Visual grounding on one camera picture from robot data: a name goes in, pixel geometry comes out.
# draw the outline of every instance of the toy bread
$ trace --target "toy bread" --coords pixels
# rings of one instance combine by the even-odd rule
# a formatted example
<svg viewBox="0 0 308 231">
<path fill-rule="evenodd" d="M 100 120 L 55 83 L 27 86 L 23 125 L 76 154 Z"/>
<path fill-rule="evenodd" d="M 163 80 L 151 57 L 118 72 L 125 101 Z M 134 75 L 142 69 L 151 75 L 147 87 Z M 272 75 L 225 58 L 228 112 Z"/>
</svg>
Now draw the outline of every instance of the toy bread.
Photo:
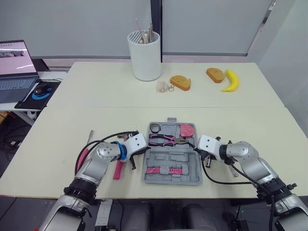
<svg viewBox="0 0 308 231">
<path fill-rule="evenodd" d="M 170 83 L 182 90 L 189 90 L 191 88 L 191 79 L 187 79 L 184 76 L 173 76 L 170 78 Z"/>
<path fill-rule="evenodd" d="M 225 77 L 225 73 L 223 73 L 218 68 L 209 68 L 206 70 L 206 73 L 215 83 L 220 83 L 223 81 Z"/>
</svg>

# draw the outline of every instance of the pencil holder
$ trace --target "pencil holder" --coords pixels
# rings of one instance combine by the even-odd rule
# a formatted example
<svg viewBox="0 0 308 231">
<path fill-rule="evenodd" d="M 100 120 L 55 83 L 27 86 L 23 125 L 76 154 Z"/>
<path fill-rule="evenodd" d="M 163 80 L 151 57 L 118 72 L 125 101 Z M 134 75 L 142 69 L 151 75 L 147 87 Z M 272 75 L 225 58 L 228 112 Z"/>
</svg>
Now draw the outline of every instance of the pencil holder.
<svg viewBox="0 0 308 231">
<path fill-rule="evenodd" d="M 142 81 L 151 81 L 160 77 L 160 36 L 153 32 L 151 43 L 141 44 L 141 34 L 134 31 L 127 36 L 134 76 Z"/>
</svg>

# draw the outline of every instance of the banana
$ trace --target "banana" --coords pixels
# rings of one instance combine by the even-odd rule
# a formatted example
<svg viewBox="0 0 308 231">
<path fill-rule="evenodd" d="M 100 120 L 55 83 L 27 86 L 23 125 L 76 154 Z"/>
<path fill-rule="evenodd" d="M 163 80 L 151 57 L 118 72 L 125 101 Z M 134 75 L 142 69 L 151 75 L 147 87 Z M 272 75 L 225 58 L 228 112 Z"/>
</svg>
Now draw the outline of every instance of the banana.
<svg viewBox="0 0 308 231">
<path fill-rule="evenodd" d="M 222 89 L 221 91 L 222 91 L 222 92 L 225 92 L 225 91 L 234 91 L 234 90 L 237 89 L 237 87 L 239 86 L 239 78 L 237 77 L 237 75 L 235 74 L 235 72 L 232 71 L 232 70 L 226 70 L 226 73 L 227 73 L 228 78 L 229 78 L 230 81 L 231 81 L 231 84 L 230 84 L 227 88 Z"/>
</svg>

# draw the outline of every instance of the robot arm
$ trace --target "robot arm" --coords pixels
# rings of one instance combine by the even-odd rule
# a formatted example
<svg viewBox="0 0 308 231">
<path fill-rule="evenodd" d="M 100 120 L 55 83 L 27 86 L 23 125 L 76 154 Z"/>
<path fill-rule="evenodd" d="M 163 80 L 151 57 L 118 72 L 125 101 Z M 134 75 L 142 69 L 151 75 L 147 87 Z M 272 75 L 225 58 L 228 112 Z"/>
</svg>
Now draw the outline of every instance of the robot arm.
<svg viewBox="0 0 308 231">
<path fill-rule="evenodd" d="M 64 195 L 60 196 L 52 207 L 39 231 L 82 231 L 85 224 L 82 217 L 86 214 L 90 202 L 96 196 L 96 189 L 100 185 L 110 162 L 121 160 L 126 162 L 131 155 L 146 148 L 147 142 L 139 133 L 130 136 L 123 144 L 119 142 L 102 142 L 90 154 L 79 169 L 72 183 L 64 188 Z"/>
<path fill-rule="evenodd" d="M 220 139 L 203 135 L 198 143 L 198 149 L 215 156 L 218 161 L 227 165 L 239 162 L 243 172 L 266 188 L 274 197 L 275 214 L 279 216 L 275 223 L 279 231 L 307 231 L 308 208 L 290 191 L 296 184 L 285 185 L 271 166 L 259 157 L 257 150 L 249 143 L 240 141 L 226 144 Z M 270 195 L 252 182 L 257 189 L 257 196 L 270 204 Z"/>
</svg>

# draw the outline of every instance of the pliers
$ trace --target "pliers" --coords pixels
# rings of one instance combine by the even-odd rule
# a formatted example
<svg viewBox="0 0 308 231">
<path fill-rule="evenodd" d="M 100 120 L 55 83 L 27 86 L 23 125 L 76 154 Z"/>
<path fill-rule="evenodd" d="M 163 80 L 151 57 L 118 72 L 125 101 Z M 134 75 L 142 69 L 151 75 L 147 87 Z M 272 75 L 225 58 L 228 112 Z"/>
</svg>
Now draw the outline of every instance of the pliers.
<svg viewBox="0 0 308 231">
<path fill-rule="evenodd" d="M 160 147 L 170 146 L 170 147 L 173 147 L 175 144 L 189 144 L 191 147 L 193 147 L 193 145 L 191 143 L 189 143 L 188 140 L 183 139 L 183 138 L 175 138 L 174 136 L 171 136 L 171 135 L 150 134 L 149 138 L 150 139 L 162 138 L 162 139 L 165 139 L 165 140 L 169 140 L 168 142 L 165 142 L 165 143 L 149 142 L 149 146 L 160 146 Z"/>
</svg>

